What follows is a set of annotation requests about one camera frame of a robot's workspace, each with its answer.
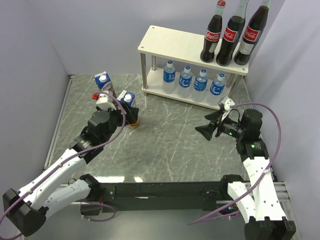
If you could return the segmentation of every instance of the white bottle cap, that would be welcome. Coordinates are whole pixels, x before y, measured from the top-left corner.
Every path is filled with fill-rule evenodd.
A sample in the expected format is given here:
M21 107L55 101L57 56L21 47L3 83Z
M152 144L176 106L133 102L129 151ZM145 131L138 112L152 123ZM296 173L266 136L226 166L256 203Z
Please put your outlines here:
M202 70L200 71L200 76L201 76L201 77L205 77L206 75L207 75L207 71L204 70L204 69L202 69Z
M124 100L128 103L130 103L131 99L132 99L132 96L130 94L127 94L124 96Z
M191 67L185 66L185 67L184 67L184 72L185 72L186 74L190 73L190 72L191 72Z
M99 80L101 81L101 82L105 82L105 81L107 81L107 77L106 77L106 75L102 75L102 76L100 76L99 77Z
M223 73L220 73L217 78L219 81L223 81L225 80L225 75Z
M174 62L173 61L168 61L167 63L166 63L166 66L168 67L168 68L172 68L173 66L174 66Z

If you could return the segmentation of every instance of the white wall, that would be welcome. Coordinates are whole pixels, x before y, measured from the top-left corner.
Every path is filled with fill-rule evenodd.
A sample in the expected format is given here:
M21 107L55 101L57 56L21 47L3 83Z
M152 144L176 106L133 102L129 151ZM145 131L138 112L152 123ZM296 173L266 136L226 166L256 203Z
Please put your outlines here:
M223 30L239 1L226 1ZM109 73L141 73L137 47L150 25L205 34L217 4L217 0L28 2L45 24L49 39L69 74L94 74L104 70ZM261 2L249 1L247 22ZM284 2L275 0L272 3L265 32L255 53Z
M280 118L283 138L274 170L285 182L304 240L320 234L319 8L318 0L286 0L246 78L251 99ZM262 134L273 154L277 130L269 113Z
M0 7L0 215L2 194L41 173L68 76L25 0ZM6 219L0 236L13 237Z

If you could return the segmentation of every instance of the shelf top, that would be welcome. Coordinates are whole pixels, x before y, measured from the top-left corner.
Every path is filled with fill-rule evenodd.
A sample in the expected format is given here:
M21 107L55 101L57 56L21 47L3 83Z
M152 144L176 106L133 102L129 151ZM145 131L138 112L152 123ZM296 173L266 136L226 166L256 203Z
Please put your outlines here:
M143 54L150 54L208 69L221 70L242 76L248 74L249 64L247 63L244 66L236 64L233 61L234 56L232 56L232 61L228 66L220 66L216 63L216 56L222 42L221 39L214 51L214 60L209 63L201 61L200 53L203 49L204 37L204 35L151 25L138 46L138 51ZM239 45L238 43L233 55L236 54Z

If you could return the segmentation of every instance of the gray marble tabletop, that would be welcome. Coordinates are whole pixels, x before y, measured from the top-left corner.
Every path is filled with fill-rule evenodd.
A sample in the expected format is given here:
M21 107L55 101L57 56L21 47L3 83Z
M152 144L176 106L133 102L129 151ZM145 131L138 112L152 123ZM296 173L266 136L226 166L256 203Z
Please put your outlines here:
M126 127L73 178L91 174L106 183L197 182L220 181L223 175L239 174L248 180L234 138L222 134L207 141L195 130L209 123L204 115L213 110L152 94L145 96L140 74L111 74L110 78L117 95L122 90L136 95L140 124L134 130ZM93 75L75 75L71 81L50 164L80 134L95 111L92 93L98 88ZM233 100L249 102L243 80Z

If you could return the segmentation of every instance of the red object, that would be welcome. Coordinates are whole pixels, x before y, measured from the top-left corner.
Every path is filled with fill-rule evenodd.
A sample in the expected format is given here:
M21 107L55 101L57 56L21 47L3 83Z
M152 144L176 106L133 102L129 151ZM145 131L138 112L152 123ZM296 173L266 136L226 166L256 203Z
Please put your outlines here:
M215 58L215 49L218 45L222 30L222 14L226 2L219 0L216 5L214 16L212 17L206 30L203 42L203 49L200 58L205 63L210 63Z
M216 62L221 66L229 65L232 60L232 55L245 26L247 3L248 0L240 0L237 10L228 21L220 51L216 56Z
M98 100L98 98L99 98L99 94L92 94L92 99L94 99L94 100Z
M267 24L271 1L272 0L264 0L259 9L251 17L243 35L239 50L234 56L236 64L245 65L249 62L251 54Z

